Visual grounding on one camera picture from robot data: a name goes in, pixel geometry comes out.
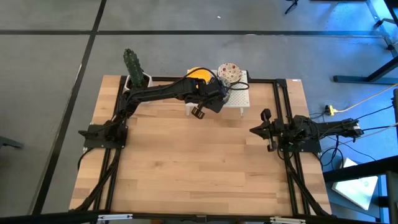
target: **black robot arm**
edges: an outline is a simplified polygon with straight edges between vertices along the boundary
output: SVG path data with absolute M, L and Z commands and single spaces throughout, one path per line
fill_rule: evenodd
M 134 114 L 142 102 L 175 98 L 185 103 L 197 103 L 192 114 L 202 119 L 208 108 L 220 112 L 227 89 L 215 78 L 208 83 L 199 78 L 184 77 L 168 85 L 148 87 L 124 92 L 118 98 L 115 116 L 102 125 L 91 124 L 87 131 L 79 131 L 85 137 L 84 147 L 123 148 L 126 145 L 126 120 Z
M 269 151 L 277 149 L 277 144 L 272 137 L 279 138 L 279 148 L 289 152 L 318 152 L 316 144 L 326 136 L 339 135 L 349 138 L 358 138 L 363 134 L 358 120 L 345 119 L 327 123 L 316 123 L 305 116 L 296 115 L 289 124 L 284 124 L 282 119 L 270 122 L 271 112 L 265 109 L 261 113 L 263 123 L 250 129 L 263 139 L 269 139 Z

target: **wooden table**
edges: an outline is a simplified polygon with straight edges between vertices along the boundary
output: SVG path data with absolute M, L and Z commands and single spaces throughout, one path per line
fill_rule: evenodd
M 120 78 L 104 76 L 93 115 L 95 124 L 112 117 Z M 287 80 L 287 84 L 293 114 L 308 116 L 301 81 Z M 264 108 L 276 118 L 272 85 L 252 83 L 249 94 L 251 107 L 244 117 L 237 108 L 225 108 L 218 114 L 205 111 L 200 120 L 186 116 L 183 101 L 175 99 L 140 105 L 128 121 L 111 210 L 291 215 L 284 162 L 276 152 L 267 152 L 268 141 L 249 132 L 261 124 Z M 82 160 L 70 208 L 79 206 L 96 185 L 103 155 L 104 149 L 94 149 Z M 331 212 L 319 162 L 313 154 L 300 155 L 309 191 Z M 100 208 L 104 208 L 106 193 L 107 186 Z M 296 194 L 302 211 L 298 188 Z

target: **green cactus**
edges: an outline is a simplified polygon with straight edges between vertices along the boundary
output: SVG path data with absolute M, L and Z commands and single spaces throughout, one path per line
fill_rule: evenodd
M 137 55 L 132 50 L 126 49 L 124 50 L 123 58 L 130 74 L 132 88 L 143 88 L 144 74 L 142 73 L 141 66 L 139 65 Z

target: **concrete floor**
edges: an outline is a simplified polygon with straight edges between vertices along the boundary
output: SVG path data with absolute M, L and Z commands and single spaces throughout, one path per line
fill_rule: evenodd
M 0 2 L 0 29 L 88 29 L 99 0 Z M 373 4 L 386 14 L 382 0 Z M 301 0 L 288 15 L 287 1 L 108 0 L 99 29 L 190 30 L 372 30 L 374 19 L 364 2 L 339 3 Z M 387 27 L 395 38 L 396 27 Z M 25 148 L 0 150 L 0 216 L 25 215 L 65 108 L 87 36 L 0 35 L 0 136 L 25 143 Z M 216 68 L 235 62 L 254 78 L 300 78 L 308 108 L 319 112 L 325 104 L 343 109 L 383 90 L 382 85 L 333 83 L 333 75 L 369 75 L 392 55 L 379 38 L 309 36 L 97 36 L 68 127 L 44 212 L 68 209 L 76 178 L 76 164 L 94 110 L 103 75 L 127 75 L 122 54 L 134 49 L 143 69 L 153 76 L 179 76 L 194 66 Z M 397 76 L 394 71 L 389 76 Z M 390 105 L 392 91 L 328 121 L 356 118 Z M 361 120 L 370 128 L 394 123 L 393 110 Z M 332 141 L 322 141 L 324 148 Z M 391 129 L 351 145 L 376 159 L 398 154 Z M 369 158 L 341 146 L 343 154 L 366 162 Z M 342 208 L 333 213 L 345 216 Z M 352 215 L 369 219 L 358 214 Z

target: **power plug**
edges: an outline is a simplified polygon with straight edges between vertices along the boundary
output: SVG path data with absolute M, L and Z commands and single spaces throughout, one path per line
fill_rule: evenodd
M 334 109 L 332 105 L 326 105 L 324 113 L 328 116 L 334 116 L 338 110 Z

